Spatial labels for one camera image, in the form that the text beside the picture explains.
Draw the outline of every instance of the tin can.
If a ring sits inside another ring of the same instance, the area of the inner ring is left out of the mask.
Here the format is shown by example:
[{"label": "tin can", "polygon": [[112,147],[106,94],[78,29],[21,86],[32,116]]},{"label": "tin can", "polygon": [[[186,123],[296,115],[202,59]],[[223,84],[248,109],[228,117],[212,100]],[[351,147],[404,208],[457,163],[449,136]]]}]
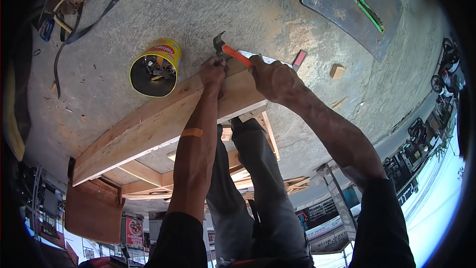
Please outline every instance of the tin can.
[{"label": "tin can", "polygon": [[[153,75],[153,68],[148,60],[157,60],[162,64],[170,64],[172,74]],[[139,93],[152,97],[163,98],[169,95],[177,85],[180,63],[182,62],[182,49],[176,41],[169,38],[159,38],[147,46],[147,49],[137,57],[129,71],[132,87]]]}]

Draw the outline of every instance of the worker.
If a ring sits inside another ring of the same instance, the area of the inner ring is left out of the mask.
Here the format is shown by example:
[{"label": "worker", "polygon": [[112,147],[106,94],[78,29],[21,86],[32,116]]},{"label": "worker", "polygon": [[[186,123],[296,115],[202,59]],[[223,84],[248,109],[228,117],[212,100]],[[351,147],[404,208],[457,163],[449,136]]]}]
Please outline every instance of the worker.
[{"label": "worker", "polygon": [[[269,65],[259,56],[250,61],[256,89],[298,114],[363,192],[350,267],[415,267],[395,187],[365,135],[320,101],[287,65]],[[178,142],[173,195],[146,267],[207,267],[205,199],[215,228],[217,267],[313,267],[276,158],[254,118],[231,120],[238,159],[255,189],[254,219],[230,177],[222,127],[216,124],[226,69],[220,57],[201,65],[203,93]]]}]

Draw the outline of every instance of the hammer head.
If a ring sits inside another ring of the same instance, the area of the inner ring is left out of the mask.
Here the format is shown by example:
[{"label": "hammer head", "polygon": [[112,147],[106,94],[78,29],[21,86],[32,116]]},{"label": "hammer head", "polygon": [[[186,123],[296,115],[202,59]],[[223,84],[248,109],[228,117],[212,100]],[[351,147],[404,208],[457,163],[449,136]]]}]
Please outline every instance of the hammer head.
[{"label": "hammer head", "polygon": [[217,56],[223,56],[222,46],[225,44],[224,41],[221,39],[221,35],[225,33],[224,31],[218,34],[216,37],[213,38],[213,47],[217,51]]}]

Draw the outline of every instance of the hammer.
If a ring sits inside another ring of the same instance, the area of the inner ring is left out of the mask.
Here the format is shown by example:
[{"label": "hammer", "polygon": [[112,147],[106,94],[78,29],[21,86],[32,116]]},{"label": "hammer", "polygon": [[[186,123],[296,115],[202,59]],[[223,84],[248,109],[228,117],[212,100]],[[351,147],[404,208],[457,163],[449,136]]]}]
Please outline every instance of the hammer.
[{"label": "hammer", "polygon": [[225,32],[223,31],[222,33],[218,34],[216,37],[213,38],[213,46],[217,51],[217,56],[223,56],[223,53],[226,53],[229,56],[238,59],[247,67],[254,67],[253,63],[251,63],[248,58],[244,57],[241,53],[238,53],[237,51],[235,51],[235,49],[233,49],[229,45],[225,44],[224,41],[222,41],[221,35],[223,33]]}]

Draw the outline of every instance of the orange bandage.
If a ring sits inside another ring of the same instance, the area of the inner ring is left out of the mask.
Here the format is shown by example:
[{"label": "orange bandage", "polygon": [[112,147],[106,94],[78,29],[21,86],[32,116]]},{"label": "orange bandage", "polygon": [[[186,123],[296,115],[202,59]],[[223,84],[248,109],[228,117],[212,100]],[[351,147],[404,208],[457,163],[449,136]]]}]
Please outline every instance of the orange bandage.
[{"label": "orange bandage", "polygon": [[192,135],[192,136],[196,136],[197,138],[200,138],[202,137],[202,134],[203,134],[203,130],[199,128],[187,128],[183,130],[180,137]]}]

